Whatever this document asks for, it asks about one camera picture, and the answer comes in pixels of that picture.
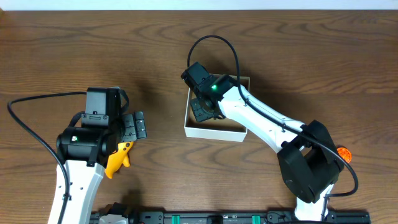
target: orange cap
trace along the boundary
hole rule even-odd
[[[351,152],[347,148],[339,147],[337,149],[337,152],[346,162],[351,162],[351,159],[353,158],[353,155],[351,154]]]

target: wood grain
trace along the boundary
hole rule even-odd
[[[254,96],[305,123],[317,119],[353,153],[359,190],[337,210],[368,210],[397,223],[398,12],[80,11],[7,12],[0,23],[0,223],[46,223],[55,161],[8,115],[9,100],[120,86],[144,110],[148,138],[132,167],[104,179],[94,209],[109,203],[166,210],[293,208],[276,155],[253,133],[243,143],[185,137],[187,86],[179,76],[191,45],[208,34],[230,40]],[[192,60],[235,74],[218,40]],[[82,96],[16,104],[53,147]],[[334,192],[349,190],[344,171]]]

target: green connector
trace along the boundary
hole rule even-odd
[[[253,216],[251,217],[251,219],[252,219],[252,221],[253,221],[253,224],[261,224],[261,218],[260,218],[259,215],[253,215]]]
[[[179,215],[172,216],[172,224],[180,224],[180,216]]]

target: white cardboard box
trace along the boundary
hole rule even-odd
[[[249,91],[250,78],[241,77],[241,84]],[[189,104],[190,100],[195,97],[195,95],[192,95],[193,93],[191,89],[189,89],[184,122],[184,130],[187,137],[243,142],[244,137],[246,137],[248,133],[248,129],[231,119],[209,119],[201,123],[196,122]]]

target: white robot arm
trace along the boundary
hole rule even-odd
[[[327,215],[325,195],[332,190],[344,165],[302,137],[317,138],[336,151],[324,125],[318,121],[305,125],[288,118],[253,97],[245,87],[240,86],[240,93],[240,84],[235,79],[228,75],[216,78],[198,62],[188,67],[181,78],[197,96],[190,104],[198,122],[211,118],[232,119],[277,153],[282,178],[297,196],[295,216],[299,220],[321,221],[322,216]],[[310,152],[303,156],[300,151],[311,146]]]
[[[123,107],[122,96],[126,100]],[[87,90],[85,112],[75,115],[57,138],[57,154],[67,173],[69,192],[65,195],[65,179],[58,165],[49,224],[89,223],[105,167],[111,166],[110,161],[115,162],[109,158],[119,153],[117,150],[128,152],[133,141],[146,138],[144,113],[123,114],[128,104],[127,95],[119,88]],[[75,127],[80,118],[81,128]]]

